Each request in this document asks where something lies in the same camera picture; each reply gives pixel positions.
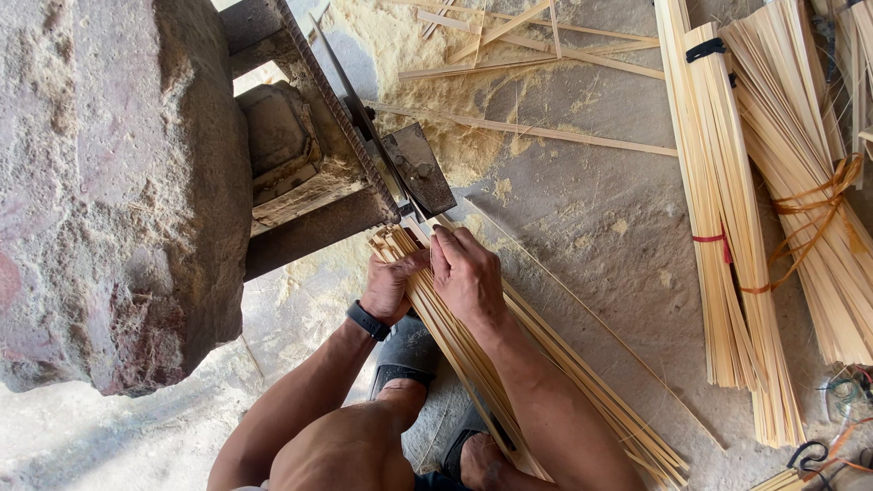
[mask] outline metal frame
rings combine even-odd
[[[309,49],[306,37],[284,0],[243,0],[222,10],[230,54],[268,38],[285,28],[312,75],[322,97],[330,107],[340,130],[361,162],[369,186],[314,211],[279,225],[250,239],[245,258],[245,278],[258,276],[282,267],[311,252],[367,230],[376,225],[399,223],[400,211],[382,176],[376,169],[363,142],[354,131],[345,109],[327,82],[318,60]]]

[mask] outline foot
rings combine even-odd
[[[501,489],[507,468],[515,470],[488,433],[476,433],[461,448],[461,482],[473,491]]]

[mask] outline red string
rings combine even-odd
[[[727,245],[727,236],[725,235],[725,225],[721,225],[721,235],[715,235],[713,237],[698,237],[696,235],[692,235],[691,238],[695,242],[715,242],[717,240],[725,241],[725,263],[731,264],[733,262],[733,258],[731,257],[731,248]]]

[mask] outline hand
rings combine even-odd
[[[370,256],[367,289],[361,296],[361,308],[377,321],[393,326],[409,311],[406,279],[430,264],[428,251],[413,252],[403,259],[385,264],[379,256]]]
[[[471,330],[496,328],[508,311],[503,300],[500,258],[479,244],[464,227],[454,232],[434,226],[430,262],[434,289]]]

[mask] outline bolt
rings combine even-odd
[[[419,165],[416,170],[418,171],[419,177],[427,177],[430,175],[430,172],[433,170],[433,167],[430,166],[429,163],[423,163]]]

